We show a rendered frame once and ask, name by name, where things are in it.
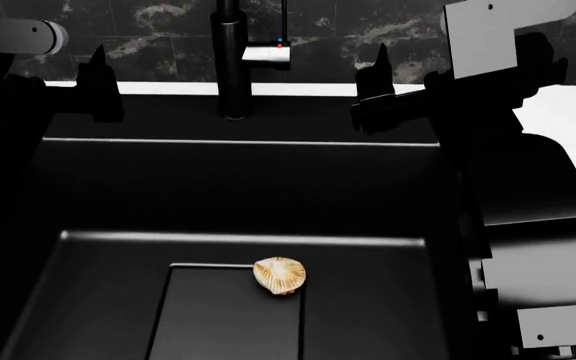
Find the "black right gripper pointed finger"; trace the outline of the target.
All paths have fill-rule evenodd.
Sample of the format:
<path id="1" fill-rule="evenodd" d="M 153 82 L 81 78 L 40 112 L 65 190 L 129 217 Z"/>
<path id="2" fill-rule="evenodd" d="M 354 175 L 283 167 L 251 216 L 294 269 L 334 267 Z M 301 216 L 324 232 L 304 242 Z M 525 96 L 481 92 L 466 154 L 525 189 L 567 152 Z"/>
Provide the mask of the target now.
<path id="1" fill-rule="evenodd" d="M 392 65 L 384 43 L 380 44 L 374 64 L 357 71 L 355 84 L 358 101 L 395 93 Z"/>

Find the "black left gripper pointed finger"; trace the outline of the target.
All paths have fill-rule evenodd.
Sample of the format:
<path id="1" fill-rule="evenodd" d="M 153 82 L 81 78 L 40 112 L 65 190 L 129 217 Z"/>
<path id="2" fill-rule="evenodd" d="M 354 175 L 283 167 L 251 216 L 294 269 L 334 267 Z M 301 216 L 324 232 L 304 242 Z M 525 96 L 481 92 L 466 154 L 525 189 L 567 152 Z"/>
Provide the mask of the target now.
<path id="1" fill-rule="evenodd" d="M 106 62 L 103 45 L 96 48 L 89 62 L 78 65 L 76 88 L 81 92 L 95 122 L 123 122 L 124 107 L 116 74 Z"/>

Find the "black rectangular sink basin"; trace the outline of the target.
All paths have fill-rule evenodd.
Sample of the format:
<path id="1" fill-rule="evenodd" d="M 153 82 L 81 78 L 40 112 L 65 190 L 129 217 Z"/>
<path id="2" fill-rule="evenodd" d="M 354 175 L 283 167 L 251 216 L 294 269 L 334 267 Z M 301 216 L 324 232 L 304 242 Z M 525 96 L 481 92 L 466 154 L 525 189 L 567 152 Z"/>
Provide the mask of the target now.
<path id="1" fill-rule="evenodd" d="M 426 241 L 457 186 L 429 122 L 369 137 L 346 98 L 212 104 L 56 119 L 6 226 L 2 282 L 32 293 L 0 360 L 144 360 L 171 264 L 270 257 L 306 269 L 303 360 L 450 360 Z"/>

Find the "black tall sink faucet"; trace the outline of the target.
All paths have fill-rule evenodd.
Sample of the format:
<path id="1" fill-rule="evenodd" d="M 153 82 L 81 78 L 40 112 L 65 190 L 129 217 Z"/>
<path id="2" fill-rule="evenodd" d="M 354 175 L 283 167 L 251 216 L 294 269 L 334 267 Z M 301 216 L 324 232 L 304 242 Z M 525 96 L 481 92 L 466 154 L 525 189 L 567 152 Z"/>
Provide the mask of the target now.
<path id="1" fill-rule="evenodd" d="M 210 23 L 217 78 L 218 115 L 229 121 L 246 119 L 251 115 L 253 107 L 251 70 L 254 69 L 241 59 L 250 41 L 247 14 L 240 9 L 239 0 L 216 0 L 216 11 L 211 14 Z M 288 0 L 281 0 L 279 38 L 289 41 Z"/>

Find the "beige scallop shell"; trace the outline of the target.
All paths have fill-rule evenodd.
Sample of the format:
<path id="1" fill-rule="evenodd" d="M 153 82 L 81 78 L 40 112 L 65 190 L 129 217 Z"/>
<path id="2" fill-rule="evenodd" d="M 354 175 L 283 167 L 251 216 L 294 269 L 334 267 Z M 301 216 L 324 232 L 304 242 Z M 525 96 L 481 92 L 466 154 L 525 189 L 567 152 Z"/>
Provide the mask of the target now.
<path id="1" fill-rule="evenodd" d="M 305 266 L 287 257 L 270 257 L 253 264 L 253 276 L 258 284 L 273 295 L 294 293 L 305 284 Z"/>

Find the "black rectangular drain cover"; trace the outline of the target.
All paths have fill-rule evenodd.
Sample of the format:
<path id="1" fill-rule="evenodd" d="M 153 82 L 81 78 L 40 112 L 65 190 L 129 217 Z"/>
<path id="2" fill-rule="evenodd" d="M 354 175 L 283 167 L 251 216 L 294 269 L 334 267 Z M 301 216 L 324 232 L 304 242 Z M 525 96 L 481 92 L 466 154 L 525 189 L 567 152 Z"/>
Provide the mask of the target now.
<path id="1" fill-rule="evenodd" d="M 243 264 L 173 263 L 144 360 L 303 360 L 305 291 L 274 295 Z"/>

